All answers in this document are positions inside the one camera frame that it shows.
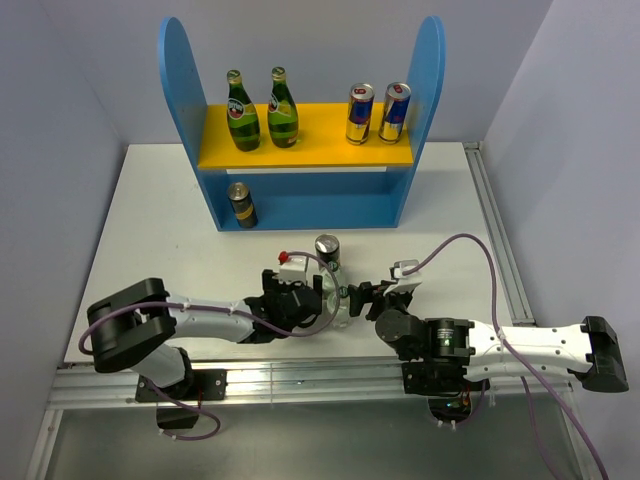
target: can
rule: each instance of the can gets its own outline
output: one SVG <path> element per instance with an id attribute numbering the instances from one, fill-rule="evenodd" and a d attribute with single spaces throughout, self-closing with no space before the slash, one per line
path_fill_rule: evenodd
<path id="1" fill-rule="evenodd" d="M 378 136 L 385 143 L 400 140 L 407 108 L 411 100 L 411 89 L 405 83 L 390 83 L 384 96 L 382 122 Z"/>
<path id="2" fill-rule="evenodd" d="M 253 201 L 251 200 L 251 192 L 242 182 L 235 182 L 229 185 L 227 189 L 227 196 L 233 207 L 233 211 L 236 214 L 238 224 L 242 228 L 253 228 L 258 223 L 258 216 L 256 210 L 253 207 Z"/>
<path id="3" fill-rule="evenodd" d="M 368 83 L 356 83 L 351 87 L 347 115 L 347 141 L 353 145 L 360 145 L 369 138 L 374 96 L 373 87 Z"/>
<path id="4" fill-rule="evenodd" d="M 316 254 L 325 263 L 336 262 L 340 266 L 340 242 L 333 235 L 323 233 L 315 242 Z"/>

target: white table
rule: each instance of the white table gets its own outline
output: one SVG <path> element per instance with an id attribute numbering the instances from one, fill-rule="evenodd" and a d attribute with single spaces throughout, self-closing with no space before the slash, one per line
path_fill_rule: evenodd
<path id="1" fill-rule="evenodd" d="M 397 260 L 423 259 L 450 235 L 472 233 L 489 245 L 474 183 L 460 143 L 427 144 L 400 227 L 338 230 L 349 283 L 389 278 Z M 92 303 L 146 277 L 161 277 L 170 292 L 215 300 L 261 294 L 260 273 L 276 269 L 282 250 L 313 252 L 319 231 L 216 230 L 182 145 L 132 145 L 109 209 L 65 362 L 90 362 L 77 349 Z M 484 255 L 458 240 L 423 270 L 411 312 L 418 317 L 468 318 L 490 323 L 490 283 Z M 511 319 L 500 285 L 498 317 Z M 216 339 L 170 341 L 192 360 L 302 360 L 394 357 L 362 318 L 346 331 L 310 338 L 237 345 Z"/>

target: bottle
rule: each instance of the bottle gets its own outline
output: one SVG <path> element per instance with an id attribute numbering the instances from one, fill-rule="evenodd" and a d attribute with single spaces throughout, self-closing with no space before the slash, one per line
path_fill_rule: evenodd
<path id="1" fill-rule="evenodd" d="M 340 265 L 338 265 L 337 262 L 333 262 L 333 261 L 329 262 L 327 265 L 335 275 L 336 280 L 338 280 L 338 285 L 339 286 L 344 285 L 345 283 L 344 275 L 342 273 L 342 269 L 340 268 Z M 322 274 L 322 296 L 324 298 L 328 298 L 332 292 L 336 291 L 336 285 L 333 283 L 333 278 L 331 278 L 331 274 L 326 269 L 322 269 L 320 273 Z"/>
<path id="2" fill-rule="evenodd" d="M 233 143 L 239 150 L 248 152 L 260 145 L 260 123 L 256 106 L 242 86 L 242 76 L 238 70 L 227 72 L 229 101 L 227 103 L 227 125 Z"/>
<path id="3" fill-rule="evenodd" d="M 271 70 L 273 90 L 267 112 L 269 134 L 276 147 L 289 148 L 298 138 L 298 110 L 287 87 L 287 74 L 282 67 Z"/>
<path id="4" fill-rule="evenodd" d="M 349 316 L 349 291 L 347 287 L 340 287 L 338 294 L 340 295 L 340 306 L 331 325 L 333 325 L 334 328 L 343 329 L 351 325 L 353 318 Z M 335 291 L 329 295 L 327 299 L 327 315 L 331 315 L 336 308 L 337 298 Z"/>

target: green glass bottle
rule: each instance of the green glass bottle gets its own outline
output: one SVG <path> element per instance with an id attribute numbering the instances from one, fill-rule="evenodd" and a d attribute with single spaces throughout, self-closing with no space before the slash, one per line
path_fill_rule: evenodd
<path id="1" fill-rule="evenodd" d="M 269 134 L 276 147 L 289 148 L 298 138 L 298 110 L 287 87 L 287 74 L 282 67 L 271 70 L 273 90 L 267 112 Z"/>
<path id="2" fill-rule="evenodd" d="M 229 101 L 227 103 L 227 125 L 231 138 L 243 152 L 255 150 L 260 145 L 260 122 L 256 106 L 242 86 L 242 76 L 238 70 L 227 72 Z"/>

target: metal frame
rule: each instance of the metal frame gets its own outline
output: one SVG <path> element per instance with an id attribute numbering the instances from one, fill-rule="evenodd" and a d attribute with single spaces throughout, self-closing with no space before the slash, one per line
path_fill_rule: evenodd
<path id="1" fill-rule="evenodd" d="M 478 142 L 465 143 L 464 152 L 467 155 L 469 169 L 471 170 L 473 183 L 476 186 L 478 200 L 480 201 L 487 232 L 489 232 L 489 239 L 493 247 L 493 254 L 498 264 L 498 272 L 507 297 L 511 320 L 514 325 L 535 325 L 536 322 L 531 313 L 527 295 L 524 292 L 518 266 L 509 245 L 496 200 L 491 191 L 491 185 L 480 154 L 480 146 Z"/>
<path id="2" fill-rule="evenodd" d="M 33 453 L 31 454 L 29 469 L 25 477 L 27 480 L 44 480 L 46 477 L 49 460 L 51 460 L 51 454 L 53 453 L 53 446 L 58 437 L 62 415 L 62 410 L 45 410 L 42 425 L 40 425 L 40 432 L 38 433 L 36 444 L 33 447 Z"/>
<path id="3" fill-rule="evenodd" d="M 479 148 L 478 143 L 465 144 L 465 153 L 498 263 L 509 311 L 514 325 L 535 325 Z M 395 357 L 337 361 L 203 362 L 196 363 L 194 368 L 223 368 L 228 371 L 225 399 L 220 402 L 205 402 L 220 407 L 257 403 L 388 400 L 406 396 L 400 362 Z M 138 375 L 133 372 L 102 375 L 96 373 L 91 364 L 67 365 L 58 370 L 27 478 L 45 478 L 64 410 L 155 407 L 156 404 L 135 403 L 137 381 Z M 553 386 L 577 415 L 578 406 L 571 384 L 558 379 L 553 382 Z M 546 392 L 535 381 L 530 383 L 530 388 L 532 393 Z M 488 395 L 489 404 L 494 403 L 496 395 L 522 395 L 523 392 L 519 378 L 494 378 Z M 582 477 L 598 478 L 597 468 L 589 451 L 568 418 L 564 416 L 564 419 L 567 437 L 573 446 Z"/>
<path id="4" fill-rule="evenodd" d="M 205 405 L 242 405 L 390 400 L 406 397 L 402 370 L 397 359 L 353 359 L 307 362 L 201 362 L 193 368 L 227 370 L 225 399 Z M 60 370 L 49 396 L 48 407 L 57 410 L 155 407 L 134 400 L 138 375 L 121 372 L 97 374 L 93 367 Z M 567 380 L 554 381 L 560 391 L 569 391 Z M 519 378 L 491 380 L 492 395 L 522 393 Z M 535 382 L 534 392 L 545 391 Z"/>

